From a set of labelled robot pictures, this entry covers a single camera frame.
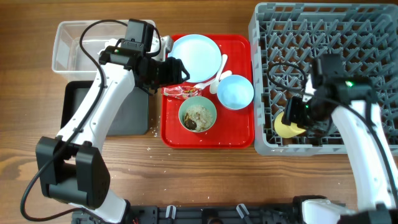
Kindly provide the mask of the white tissue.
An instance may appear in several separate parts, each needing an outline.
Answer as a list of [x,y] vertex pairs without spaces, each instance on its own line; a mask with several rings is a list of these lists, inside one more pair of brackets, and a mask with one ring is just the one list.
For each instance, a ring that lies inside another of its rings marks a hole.
[[104,65],[108,62],[113,63],[123,57],[123,55],[121,55],[121,50],[119,49],[121,41],[122,39],[111,39],[105,42],[104,49],[98,52],[100,64]]

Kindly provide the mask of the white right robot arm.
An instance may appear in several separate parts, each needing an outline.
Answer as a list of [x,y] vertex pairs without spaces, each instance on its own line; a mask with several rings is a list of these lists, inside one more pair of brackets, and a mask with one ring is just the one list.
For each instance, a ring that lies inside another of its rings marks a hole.
[[353,170],[357,211],[326,198],[301,199],[303,223],[397,223],[397,167],[377,101],[370,79],[346,76],[340,56],[326,54],[313,59],[303,96],[289,99],[276,117],[274,129],[283,138],[330,118]]

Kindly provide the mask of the red candy wrapper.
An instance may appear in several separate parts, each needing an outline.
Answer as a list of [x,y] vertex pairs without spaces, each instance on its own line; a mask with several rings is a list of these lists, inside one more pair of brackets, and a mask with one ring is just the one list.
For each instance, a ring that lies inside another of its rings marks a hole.
[[176,98],[179,100],[186,100],[194,96],[201,96],[202,90],[193,86],[175,86],[165,87],[162,89],[164,96]]

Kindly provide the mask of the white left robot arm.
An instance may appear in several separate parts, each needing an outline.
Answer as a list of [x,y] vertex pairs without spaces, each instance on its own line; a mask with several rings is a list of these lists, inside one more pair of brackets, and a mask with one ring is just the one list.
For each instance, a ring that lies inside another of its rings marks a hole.
[[127,200],[110,188],[111,177],[102,158],[106,135],[125,98],[134,88],[155,93],[190,77],[181,60],[159,58],[152,51],[157,28],[130,19],[126,34],[93,60],[95,79],[69,122],[54,138],[42,137],[35,153],[38,171],[32,178],[43,196],[70,204],[101,223],[130,223]]

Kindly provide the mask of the yellow plastic cup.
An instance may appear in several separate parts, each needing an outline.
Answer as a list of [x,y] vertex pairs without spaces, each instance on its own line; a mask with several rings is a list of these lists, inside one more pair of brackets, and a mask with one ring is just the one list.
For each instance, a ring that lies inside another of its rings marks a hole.
[[304,132],[306,129],[300,128],[296,123],[291,123],[289,125],[282,122],[284,117],[284,112],[279,113],[274,120],[274,129],[276,133],[282,138],[292,138],[298,136]]

